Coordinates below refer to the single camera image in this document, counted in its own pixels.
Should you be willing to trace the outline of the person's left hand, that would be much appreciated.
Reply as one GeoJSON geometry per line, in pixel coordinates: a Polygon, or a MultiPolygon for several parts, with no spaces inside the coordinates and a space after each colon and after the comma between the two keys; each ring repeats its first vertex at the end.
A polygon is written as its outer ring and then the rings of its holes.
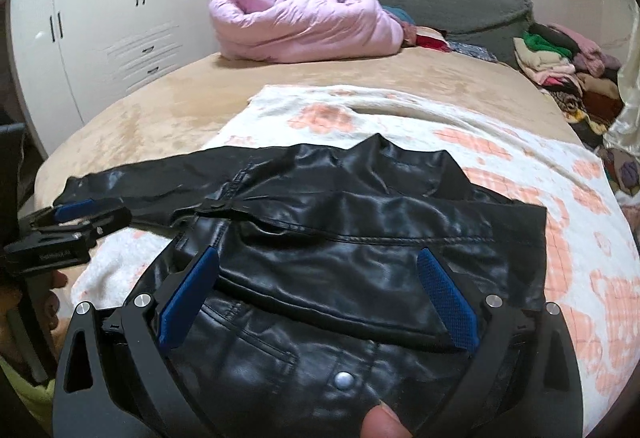
{"type": "MultiPolygon", "coordinates": [[[[34,309],[36,320],[40,326],[40,333],[47,342],[52,354],[58,358],[63,346],[64,338],[70,320],[60,321],[60,299],[55,291],[64,288],[68,277],[61,271],[51,271],[42,276],[42,285],[35,293],[28,297],[29,305],[34,309]]],[[[27,362],[18,349],[17,342],[9,327],[6,315],[17,308],[22,299],[22,293],[9,286],[1,286],[1,357],[9,362],[14,370],[27,373],[27,362]]]]}

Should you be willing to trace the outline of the person's right hand thumb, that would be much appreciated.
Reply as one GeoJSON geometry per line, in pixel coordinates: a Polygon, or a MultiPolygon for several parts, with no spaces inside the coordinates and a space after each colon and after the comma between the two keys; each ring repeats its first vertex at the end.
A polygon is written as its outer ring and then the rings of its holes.
{"type": "Polygon", "coordinates": [[[383,401],[368,411],[360,427],[360,438],[411,438],[411,432],[383,401]]]}

